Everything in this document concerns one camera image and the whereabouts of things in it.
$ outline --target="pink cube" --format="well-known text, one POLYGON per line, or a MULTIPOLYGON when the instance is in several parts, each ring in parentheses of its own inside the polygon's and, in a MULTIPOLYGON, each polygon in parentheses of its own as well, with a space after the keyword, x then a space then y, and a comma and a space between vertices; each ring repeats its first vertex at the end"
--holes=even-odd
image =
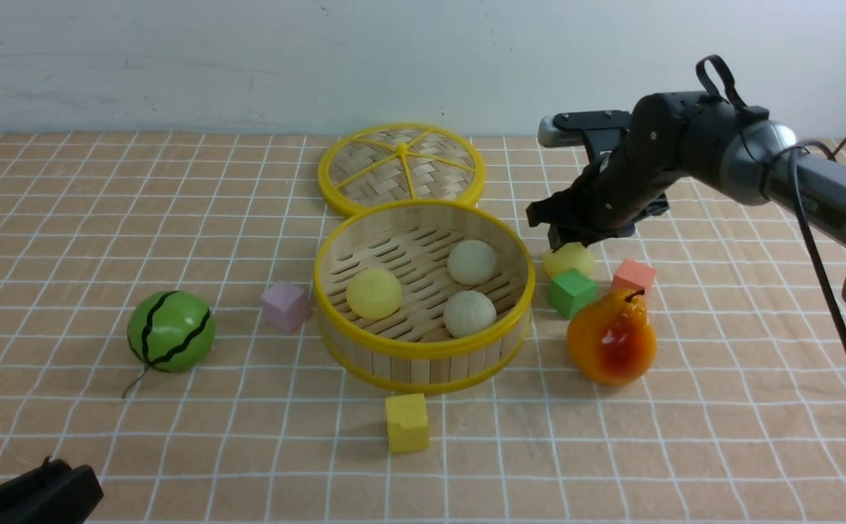
POLYGON ((260 296, 264 319, 292 335, 313 314, 306 289, 290 282, 277 282, 260 296))
POLYGON ((631 258, 625 258, 613 275, 611 289, 643 290, 648 295, 652 292, 653 283, 655 283, 655 268, 631 258))

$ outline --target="watermelon stem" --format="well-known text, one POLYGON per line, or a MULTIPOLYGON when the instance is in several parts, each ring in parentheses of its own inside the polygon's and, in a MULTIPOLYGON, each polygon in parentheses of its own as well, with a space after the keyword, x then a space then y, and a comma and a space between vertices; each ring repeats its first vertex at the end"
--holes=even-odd
POLYGON ((139 375, 139 378, 135 378, 134 381, 132 381, 132 384, 129 384, 129 387, 126 388, 126 391, 122 392, 122 400, 126 399, 126 397, 129 396, 129 392, 132 391, 132 388, 137 386, 137 384, 139 384, 141 379, 144 378, 144 376, 147 375, 148 371, 150 371, 150 370, 151 370, 150 365, 144 366, 144 371, 141 371, 141 375, 139 375))

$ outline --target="pear stem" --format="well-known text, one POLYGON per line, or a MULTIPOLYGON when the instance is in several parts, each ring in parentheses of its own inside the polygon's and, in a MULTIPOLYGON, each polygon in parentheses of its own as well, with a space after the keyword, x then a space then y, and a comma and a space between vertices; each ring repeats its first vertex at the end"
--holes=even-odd
POLYGON ((625 298, 625 301, 626 301, 626 303, 632 302, 633 298, 636 298, 637 296, 643 296, 645 294, 646 294, 645 289, 639 289, 638 291, 634 291, 632 294, 627 295, 626 298, 625 298))

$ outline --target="toy pear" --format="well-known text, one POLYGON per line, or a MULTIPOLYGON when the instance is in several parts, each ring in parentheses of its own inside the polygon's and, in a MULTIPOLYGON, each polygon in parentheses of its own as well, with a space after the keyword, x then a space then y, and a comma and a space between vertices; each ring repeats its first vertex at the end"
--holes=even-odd
POLYGON ((597 384, 631 384, 655 361, 658 343, 643 294, 642 290, 612 291, 569 322, 569 356, 597 384))

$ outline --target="toy watermelon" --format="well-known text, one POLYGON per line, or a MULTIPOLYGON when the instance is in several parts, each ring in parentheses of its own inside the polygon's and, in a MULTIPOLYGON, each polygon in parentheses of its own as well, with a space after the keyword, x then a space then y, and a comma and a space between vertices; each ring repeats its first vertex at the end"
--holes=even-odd
POLYGON ((131 351, 157 371, 187 371, 209 354, 215 338, 209 305, 186 291, 151 295, 129 319, 131 351))

